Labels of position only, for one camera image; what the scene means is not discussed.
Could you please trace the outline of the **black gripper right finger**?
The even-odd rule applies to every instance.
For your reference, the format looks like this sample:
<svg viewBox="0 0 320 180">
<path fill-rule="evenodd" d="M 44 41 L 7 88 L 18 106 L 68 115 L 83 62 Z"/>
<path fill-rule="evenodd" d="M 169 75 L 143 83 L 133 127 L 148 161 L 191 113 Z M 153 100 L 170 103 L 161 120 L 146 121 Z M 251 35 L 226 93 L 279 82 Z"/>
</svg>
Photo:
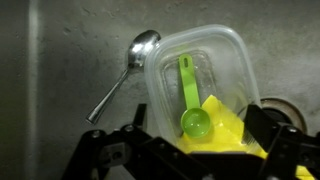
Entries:
<svg viewBox="0 0 320 180">
<path fill-rule="evenodd" d="M 257 143 L 265 152 L 276 152 L 280 145 L 282 126 L 255 104 L 247 106 L 242 140 Z"/>
</svg>

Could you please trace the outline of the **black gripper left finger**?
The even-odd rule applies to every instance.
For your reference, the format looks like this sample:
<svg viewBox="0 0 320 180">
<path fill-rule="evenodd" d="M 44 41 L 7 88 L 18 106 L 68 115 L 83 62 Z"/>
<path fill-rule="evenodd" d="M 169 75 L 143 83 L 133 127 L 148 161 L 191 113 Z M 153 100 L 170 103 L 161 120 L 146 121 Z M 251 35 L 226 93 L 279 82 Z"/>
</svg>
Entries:
<svg viewBox="0 0 320 180">
<path fill-rule="evenodd" d="M 133 124 L 138 128 L 145 128 L 147 126 L 147 105 L 139 104 L 135 113 Z"/>
</svg>

